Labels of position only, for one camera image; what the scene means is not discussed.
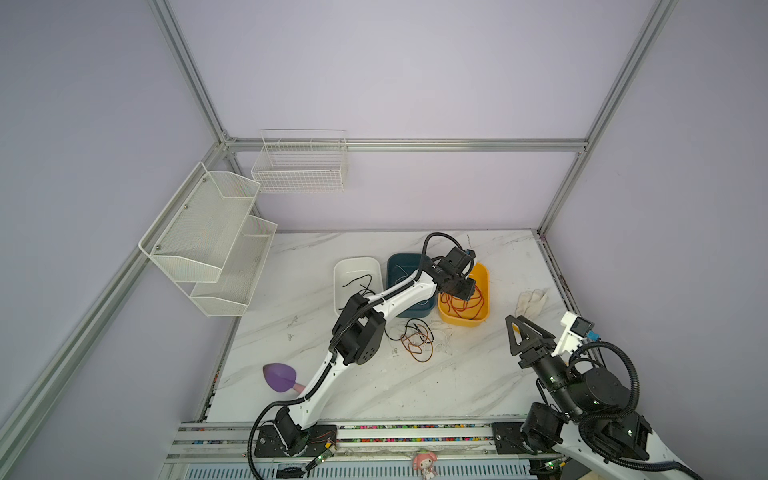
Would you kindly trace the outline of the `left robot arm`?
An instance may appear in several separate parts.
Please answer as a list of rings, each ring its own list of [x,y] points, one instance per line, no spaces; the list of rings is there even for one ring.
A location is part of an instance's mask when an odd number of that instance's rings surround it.
[[[328,353],[303,393],[292,400],[268,404],[254,421],[246,442],[252,477],[262,477],[255,462],[255,440],[264,426],[274,428],[288,456],[301,453],[333,395],[334,384],[349,368],[374,357],[385,336],[387,321],[437,293],[470,299],[476,287],[476,281],[469,277],[475,263],[474,250],[463,247],[447,233],[432,232],[424,239],[414,272],[378,294],[352,295],[332,328]]]

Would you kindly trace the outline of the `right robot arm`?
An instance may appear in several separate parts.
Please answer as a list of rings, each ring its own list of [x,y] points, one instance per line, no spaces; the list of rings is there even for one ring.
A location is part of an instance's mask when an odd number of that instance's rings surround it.
[[[505,325],[510,353],[535,375],[541,397],[516,434],[494,427],[497,443],[528,454],[558,453],[604,479],[696,479],[639,412],[641,383],[630,357],[593,322],[566,312],[554,335],[523,315]]]

